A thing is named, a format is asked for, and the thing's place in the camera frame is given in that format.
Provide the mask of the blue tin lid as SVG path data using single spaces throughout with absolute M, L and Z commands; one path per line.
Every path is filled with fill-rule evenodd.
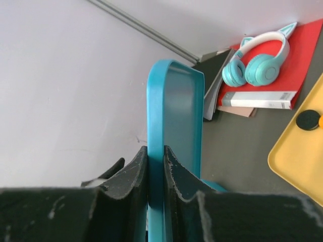
M 148 241 L 214 241 L 201 179 L 204 75 L 173 59 L 151 68 L 146 88 Z

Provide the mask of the black cookie left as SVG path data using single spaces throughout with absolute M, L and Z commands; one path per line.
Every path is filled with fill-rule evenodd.
M 296 117 L 296 125 L 305 131 L 312 131 L 318 128 L 321 115 L 313 110 L 307 109 L 300 112 Z

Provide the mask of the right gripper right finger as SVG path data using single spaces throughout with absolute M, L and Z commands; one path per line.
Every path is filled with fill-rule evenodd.
M 304 195 L 219 192 L 164 152 L 166 241 L 322 241 L 322 212 Z

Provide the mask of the teal cat ear headphones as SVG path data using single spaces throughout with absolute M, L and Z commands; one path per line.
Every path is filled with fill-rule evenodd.
M 289 37 L 294 32 L 297 22 L 291 23 L 277 31 L 262 33 L 255 37 L 245 37 L 240 48 L 235 52 L 227 65 L 222 69 L 222 79 L 230 87 L 240 87 L 245 84 L 252 86 L 266 86 L 275 81 L 280 67 L 287 59 L 290 51 Z M 244 65 L 241 58 L 258 45 L 278 40 L 282 43 L 279 52 L 273 56 L 259 54 L 253 57 L 248 65 Z

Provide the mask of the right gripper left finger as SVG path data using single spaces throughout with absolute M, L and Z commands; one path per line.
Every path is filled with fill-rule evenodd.
M 79 188 L 2 188 L 1 241 L 145 241 L 147 148 L 106 181 Z

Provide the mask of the red book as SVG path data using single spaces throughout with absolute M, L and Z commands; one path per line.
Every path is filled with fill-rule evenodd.
M 277 79 L 268 86 L 229 87 L 223 84 L 217 109 L 250 116 L 253 108 L 293 109 L 302 89 L 316 44 L 322 20 L 296 27 L 289 37 L 290 52 Z

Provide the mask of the yellow tray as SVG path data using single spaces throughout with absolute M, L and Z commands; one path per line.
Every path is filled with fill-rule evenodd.
M 270 169 L 322 206 L 322 128 L 305 131 L 297 127 L 297 115 L 313 109 L 322 116 L 322 76 L 306 96 L 271 149 Z

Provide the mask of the orange flower cookie top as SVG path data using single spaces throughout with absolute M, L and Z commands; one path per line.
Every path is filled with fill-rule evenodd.
M 319 125 L 319 127 L 320 127 L 320 128 L 322 128 L 322 129 L 323 129 L 323 116 L 321 116 L 321 117 L 319 118 L 318 125 Z

